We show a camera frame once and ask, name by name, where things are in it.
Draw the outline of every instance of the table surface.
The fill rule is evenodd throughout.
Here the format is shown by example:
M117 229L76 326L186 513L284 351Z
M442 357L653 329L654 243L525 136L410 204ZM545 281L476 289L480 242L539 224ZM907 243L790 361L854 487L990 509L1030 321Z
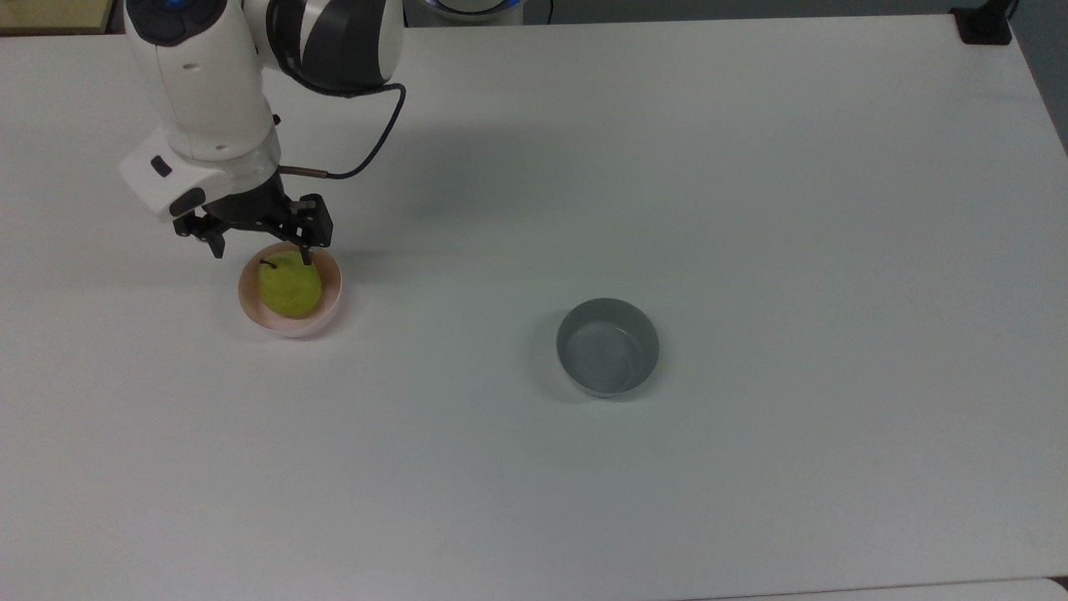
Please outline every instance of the table surface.
M5 598L662 600L1068 573L1068 159L948 16L409 31L282 341L116 164L124 39L0 39ZM277 73L287 163L393 98ZM616 296L627 402L555 363Z
M104 33L113 0L3 0L0 34Z

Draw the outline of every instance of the white bowl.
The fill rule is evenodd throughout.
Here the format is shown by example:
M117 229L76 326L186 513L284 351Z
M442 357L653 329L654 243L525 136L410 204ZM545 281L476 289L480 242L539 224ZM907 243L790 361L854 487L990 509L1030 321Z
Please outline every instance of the white bowl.
M250 258L237 280L237 298L252 323L285 338L302 338L319 332L337 315L337 306L341 305L341 268L326 250L312 251L312 263L318 268L319 279L323 280L319 304L310 314L297 318L280 316L268 310L260 298L260 259L285 250L299 248L293 242L280 241L264 248Z

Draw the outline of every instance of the cable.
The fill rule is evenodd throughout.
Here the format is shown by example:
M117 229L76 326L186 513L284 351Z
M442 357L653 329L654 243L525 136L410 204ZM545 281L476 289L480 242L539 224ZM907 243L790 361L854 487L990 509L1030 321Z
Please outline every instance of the cable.
M345 171L344 173L331 173L323 169L309 169L307 167L289 167L282 164L278 168L279 173L282 173L283 175L288 174L302 175L304 177L318 177L320 179L347 179L366 169L367 165L371 164L371 161L375 159L378 151L382 149L382 144L386 143L386 139L390 137L390 131L393 130L393 125L396 124L397 117L400 116L400 109L404 108L404 100L408 97L408 90L403 83L389 83L387 85L382 85L381 88L372 90L371 92L360 94L361 96L370 96L372 94L380 94L389 90L396 90L400 92L400 95L397 96L397 105L393 108L393 114L390 116L389 123L386 124L386 129L382 129L382 135L378 137L378 142L375 143L375 147L371 148L367 157L363 159L363 162L357 164L356 169Z

